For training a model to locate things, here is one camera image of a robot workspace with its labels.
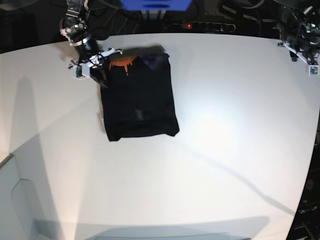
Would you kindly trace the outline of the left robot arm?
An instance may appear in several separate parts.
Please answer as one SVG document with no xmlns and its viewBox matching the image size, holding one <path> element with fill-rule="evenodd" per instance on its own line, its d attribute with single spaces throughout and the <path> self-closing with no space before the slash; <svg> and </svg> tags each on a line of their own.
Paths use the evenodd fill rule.
<svg viewBox="0 0 320 240">
<path fill-rule="evenodd" d="M 320 64 L 320 2 L 318 0 L 274 0 L 282 46 L 293 62 L 302 60 L 309 66 Z"/>
</svg>

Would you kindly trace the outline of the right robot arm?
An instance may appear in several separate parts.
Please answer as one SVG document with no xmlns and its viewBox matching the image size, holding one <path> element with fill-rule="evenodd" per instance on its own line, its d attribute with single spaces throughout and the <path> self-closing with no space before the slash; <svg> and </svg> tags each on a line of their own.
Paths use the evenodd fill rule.
<svg viewBox="0 0 320 240">
<path fill-rule="evenodd" d="M 111 55 L 122 54 L 122 49 L 110 47 L 104 51 L 89 32 L 90 9 L 87 0 L 68 0 L 65 17 L 60 21 L 60 34 L 73 47 L 78 59 L 72 59 L 68 69 L 77 80 L 93 79 L 101 87 L 108 87 L 106 63 Z"/>
</svg>

